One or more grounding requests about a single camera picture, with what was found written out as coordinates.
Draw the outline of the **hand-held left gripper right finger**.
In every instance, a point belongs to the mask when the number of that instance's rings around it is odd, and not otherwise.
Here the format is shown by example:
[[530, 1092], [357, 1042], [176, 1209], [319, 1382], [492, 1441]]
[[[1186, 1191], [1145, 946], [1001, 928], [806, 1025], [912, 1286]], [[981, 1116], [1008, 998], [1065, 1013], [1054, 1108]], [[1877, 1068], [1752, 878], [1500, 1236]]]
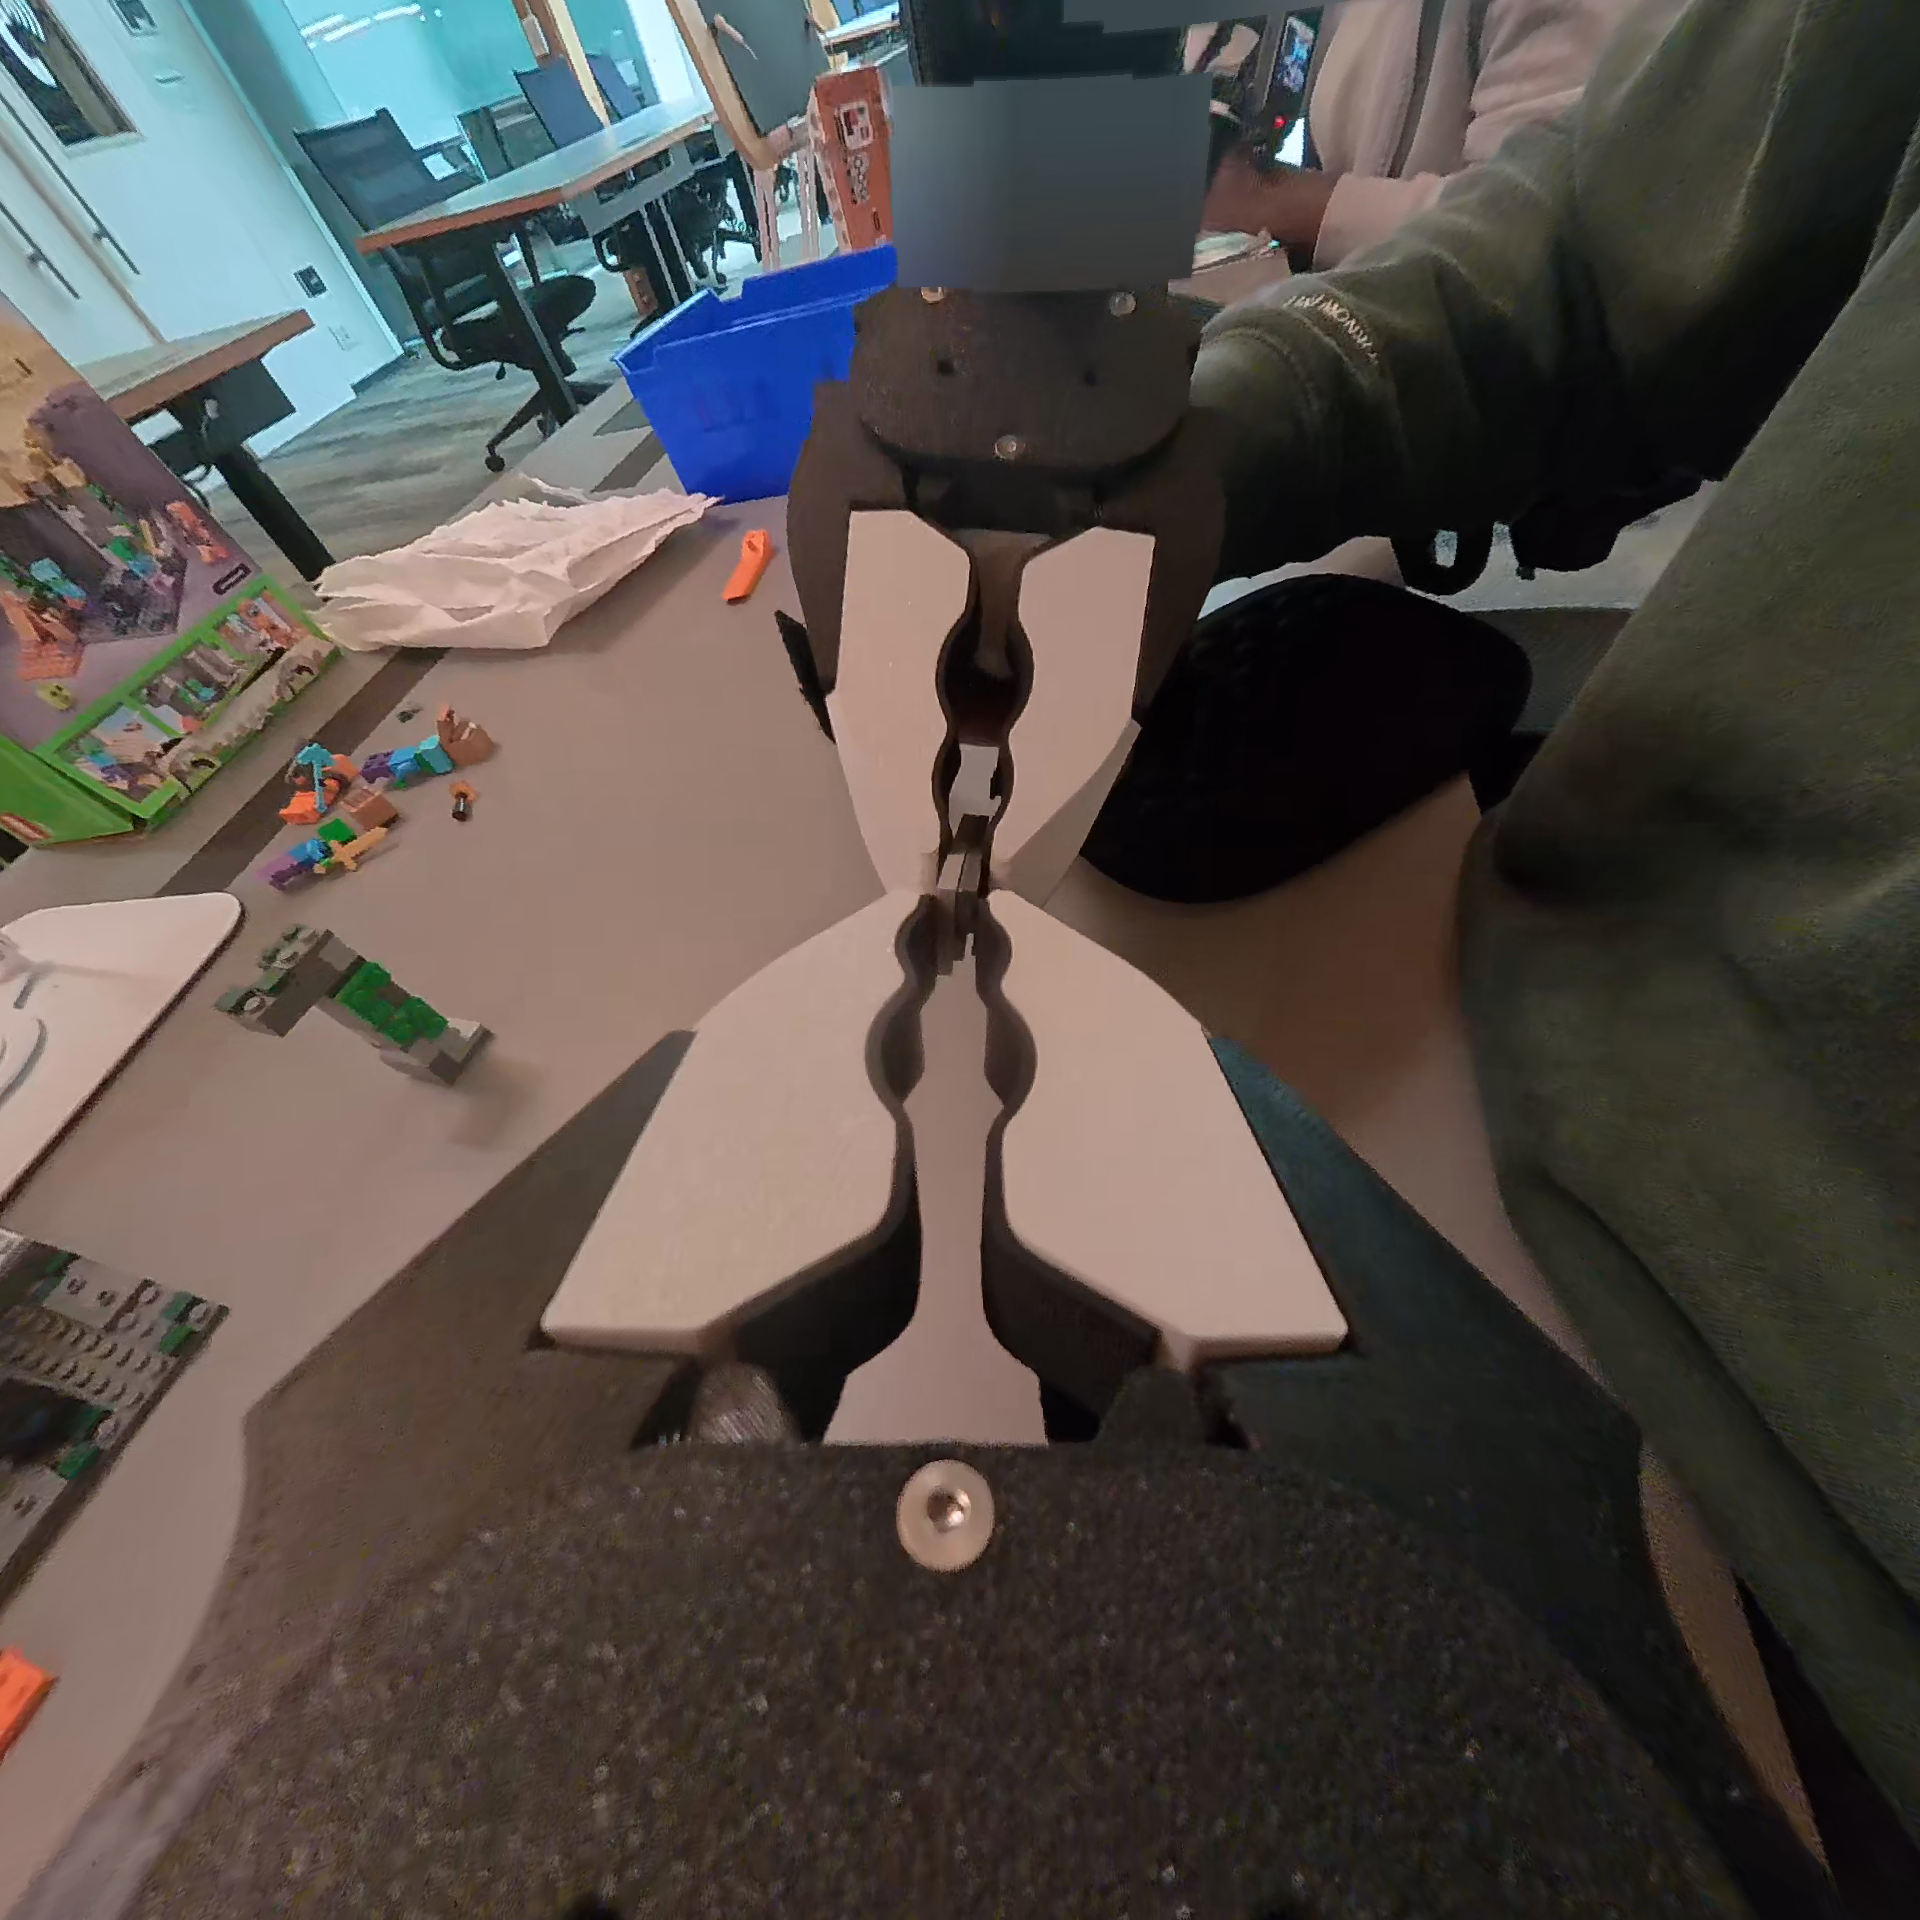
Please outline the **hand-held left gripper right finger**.
[[1020, 895], [977, 913], [999, 1344], [1026, 1366], [1334, 1352], [1349, 1318], [1199, 1021]]

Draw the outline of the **pile of colourful brick figures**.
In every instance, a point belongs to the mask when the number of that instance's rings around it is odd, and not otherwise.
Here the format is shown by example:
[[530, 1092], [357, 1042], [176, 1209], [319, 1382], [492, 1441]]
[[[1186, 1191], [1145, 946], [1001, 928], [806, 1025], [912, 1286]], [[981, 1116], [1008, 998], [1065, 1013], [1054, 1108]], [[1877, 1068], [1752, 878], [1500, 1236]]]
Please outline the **pile of colourful brick figures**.
[[399, 828], [396, 794], [416, 784], [441, 781], [449, 821], [465, 825], [476, 804], [470, 772], [494, 753], [494, 736], [449, 705], [438, 708], [436, 729], [420, 740], [364, 759], [303, 744], [285, 768], [287, 800], [279, 807], [280, 823], [301, 834], [255, 874], [285, 895], [353, 873]]

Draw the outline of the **grey green brick tower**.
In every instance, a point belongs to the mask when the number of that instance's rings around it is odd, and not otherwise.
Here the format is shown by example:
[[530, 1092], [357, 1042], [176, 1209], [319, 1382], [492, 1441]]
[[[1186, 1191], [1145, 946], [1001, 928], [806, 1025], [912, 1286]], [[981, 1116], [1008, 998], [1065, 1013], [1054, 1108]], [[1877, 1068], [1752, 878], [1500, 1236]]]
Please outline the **grey green brick tower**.
[[229, 1309], [2, 1231], [2, 1597], [176, 1384]]

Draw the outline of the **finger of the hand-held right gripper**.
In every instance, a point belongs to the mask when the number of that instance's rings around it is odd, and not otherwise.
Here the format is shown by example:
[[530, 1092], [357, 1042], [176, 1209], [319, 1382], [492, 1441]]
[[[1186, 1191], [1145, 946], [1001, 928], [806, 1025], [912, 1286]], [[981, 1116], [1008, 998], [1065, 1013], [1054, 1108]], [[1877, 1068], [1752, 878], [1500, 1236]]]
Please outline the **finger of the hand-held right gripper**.
[[855, 823], [888, 893], [929, 893], [944, 846], [941, 660], [970, 607], [965, 546], [912, 512], [853, 512], [830, 720]]
[[1048, 898], [1135, 744], [1154, 558], [1151, 534], [1110, 525], [1052, 543], [974, 529], [981, 658], [1012, 688], [988, 893]]

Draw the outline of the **orange carton box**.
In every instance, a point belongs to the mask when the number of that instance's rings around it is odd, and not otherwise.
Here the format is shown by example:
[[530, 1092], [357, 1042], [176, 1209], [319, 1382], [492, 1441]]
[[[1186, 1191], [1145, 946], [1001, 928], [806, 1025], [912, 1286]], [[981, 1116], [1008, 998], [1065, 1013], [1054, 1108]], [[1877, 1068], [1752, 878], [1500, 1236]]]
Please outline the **orange carton box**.
[[888, 246], [896, 237], [890, 119], [879, 71], [853, 63], [816, 78], [806, 97], [806, 136], [837, 246]]

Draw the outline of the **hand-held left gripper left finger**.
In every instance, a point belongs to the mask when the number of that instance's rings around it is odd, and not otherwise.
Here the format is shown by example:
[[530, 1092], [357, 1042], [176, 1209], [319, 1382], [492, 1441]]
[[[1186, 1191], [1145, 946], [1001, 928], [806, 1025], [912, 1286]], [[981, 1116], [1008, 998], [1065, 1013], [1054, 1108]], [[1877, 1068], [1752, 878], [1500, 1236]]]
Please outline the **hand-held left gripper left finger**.
[[718, 1354], [905, 1222], [928, 895], [881, 895], [781, 952], [692, 1031], [541, 1333]]

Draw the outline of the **long light grey plate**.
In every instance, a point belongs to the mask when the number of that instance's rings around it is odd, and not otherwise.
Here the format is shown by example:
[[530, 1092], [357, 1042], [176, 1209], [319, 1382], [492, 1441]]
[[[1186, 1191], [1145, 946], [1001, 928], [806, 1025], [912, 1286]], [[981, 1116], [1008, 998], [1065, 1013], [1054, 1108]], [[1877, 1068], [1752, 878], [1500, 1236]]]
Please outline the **long light grey plate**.
[[941, 793], [944, 841], [932, 873], [929, 965], [946, 976], [975, 942], [988, 893], [992, 834], [1001, 814], [1001, 750], [965, 740]]

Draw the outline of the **black quilted wrist rest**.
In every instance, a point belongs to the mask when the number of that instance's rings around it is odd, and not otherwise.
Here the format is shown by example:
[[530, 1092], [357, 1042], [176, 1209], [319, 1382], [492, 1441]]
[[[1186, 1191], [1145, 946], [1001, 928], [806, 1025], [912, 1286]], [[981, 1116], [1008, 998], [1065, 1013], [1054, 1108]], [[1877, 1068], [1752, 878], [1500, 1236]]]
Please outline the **black quilted wrist rest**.
[[1455, 776], [1501, 768], [1532, 693], [1493, 624], [1341, 574], [1204, 615], [1082, 842], [1150, 901], [1265, 893]]

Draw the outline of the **bright green corner plate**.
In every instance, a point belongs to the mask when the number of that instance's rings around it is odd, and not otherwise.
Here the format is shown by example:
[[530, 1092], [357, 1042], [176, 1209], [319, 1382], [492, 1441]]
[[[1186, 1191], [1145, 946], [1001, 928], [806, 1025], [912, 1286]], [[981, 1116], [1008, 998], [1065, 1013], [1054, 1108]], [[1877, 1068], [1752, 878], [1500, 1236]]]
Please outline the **bright green corner plate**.
[[396, 1050], [438, 1042], [447, 1031], [447, 1020], [429, 1000], [399, 988], [390, 972], [366, 957], [352, 962], [321, 1009], [364, 1040]]

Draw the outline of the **blue plastic bin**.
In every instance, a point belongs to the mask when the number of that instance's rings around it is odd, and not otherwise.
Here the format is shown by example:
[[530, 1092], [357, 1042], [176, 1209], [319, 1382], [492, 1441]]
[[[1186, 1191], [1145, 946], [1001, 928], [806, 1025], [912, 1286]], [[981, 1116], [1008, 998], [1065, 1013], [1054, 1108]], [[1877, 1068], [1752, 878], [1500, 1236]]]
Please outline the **blue plastic bin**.
[[848, 375], [855, 309], [896, 284], [888, 245], [702, 290], [614, 351], [680, 489], [737, 502], [789, 489], [817, 384]]

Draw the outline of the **small grey green brick assembly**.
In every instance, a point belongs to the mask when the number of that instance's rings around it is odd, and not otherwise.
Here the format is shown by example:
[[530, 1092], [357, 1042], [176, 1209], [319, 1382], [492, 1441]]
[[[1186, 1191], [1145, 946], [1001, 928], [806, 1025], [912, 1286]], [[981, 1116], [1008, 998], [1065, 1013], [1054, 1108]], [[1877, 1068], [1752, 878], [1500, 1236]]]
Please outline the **small grey green brick assembly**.
[[282, 1040], [327, 1000], [357, 952], [324, 926], [287, 926], [257, 957], [257, 974], [221, 991], [212, 1006], [261, 1038]]

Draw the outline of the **wooden office table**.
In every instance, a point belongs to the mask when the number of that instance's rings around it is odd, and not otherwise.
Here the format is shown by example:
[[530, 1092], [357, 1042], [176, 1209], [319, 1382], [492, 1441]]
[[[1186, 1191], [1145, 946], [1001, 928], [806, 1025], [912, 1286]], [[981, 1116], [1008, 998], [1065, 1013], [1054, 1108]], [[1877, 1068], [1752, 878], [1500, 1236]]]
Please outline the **wooden office table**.
[[80, 366], [80, 377], [125, 420], [166, 414], [194, 444], [200, 464], [221, 474], [261, 533], [293, 562], [298, 577], [316, 582], [333, 565], [327, 543], [279, 492], [249, 449], [249, 431], [212, 423], [220, 385], [237, 375], [274, 389], [274, 423], [293, 401], [265, 370], [266, 353], [313, 328], [305, 311], [293, 309], [265, 320], [215, 326], [178, 342], [117, 351]]
[[502, 313], [509, 342], [533, 353], [530, 370], [541, 399], [541, 417], [560, 426], [575, 417], [580, 401], [570, 393], [570, 375], [562, 370], [530, 297], [501, 248], [528, 222], [552, 207], [580, 204], [582, 218], [606, 229], [646, 213], [674, 182], [665, 166], [646, 172], [646, 165], [660, 152], [674, 156], [690, 136], [710, 130], [716, 130], [712, 109], [690, 97], [645, 108], [601, 128], [598, 135], [556, 148], [504, 176], [407, 210], [353, 234], [352, 245], [360, 256], [407, 256], [422, 266], [429, 263], [429, 250], [441, 245], [472, 245], [480, 278]]

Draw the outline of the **green toy box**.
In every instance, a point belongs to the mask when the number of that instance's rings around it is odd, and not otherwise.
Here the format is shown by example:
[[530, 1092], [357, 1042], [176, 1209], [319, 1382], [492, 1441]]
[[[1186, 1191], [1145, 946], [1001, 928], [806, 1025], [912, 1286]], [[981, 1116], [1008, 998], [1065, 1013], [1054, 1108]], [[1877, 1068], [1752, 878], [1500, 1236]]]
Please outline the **green toy box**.
[[4, 849], [168, 818], [335, 655], [4, 300]]

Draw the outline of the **white crumpled bag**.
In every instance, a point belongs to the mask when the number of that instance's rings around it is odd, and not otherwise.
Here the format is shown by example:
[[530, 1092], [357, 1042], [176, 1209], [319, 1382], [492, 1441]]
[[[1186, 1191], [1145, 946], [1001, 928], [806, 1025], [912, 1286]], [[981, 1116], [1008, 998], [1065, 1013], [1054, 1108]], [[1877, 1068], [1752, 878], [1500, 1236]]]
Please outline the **white crumpled bag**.
[[492, 501], [408, 543], [332, 565], [317, 624], [353, 653], [530, 653], [712, 508], [674, 489], [546, 487]]

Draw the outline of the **white lamp base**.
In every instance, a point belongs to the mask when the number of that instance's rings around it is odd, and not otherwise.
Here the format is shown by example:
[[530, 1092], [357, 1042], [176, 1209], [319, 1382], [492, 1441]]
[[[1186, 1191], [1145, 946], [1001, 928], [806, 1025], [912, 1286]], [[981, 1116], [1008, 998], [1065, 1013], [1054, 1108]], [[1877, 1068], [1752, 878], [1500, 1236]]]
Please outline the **white lamp base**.
[[4, 926], [2, 1196], [239, 930], [229, 890], [45, 905]]

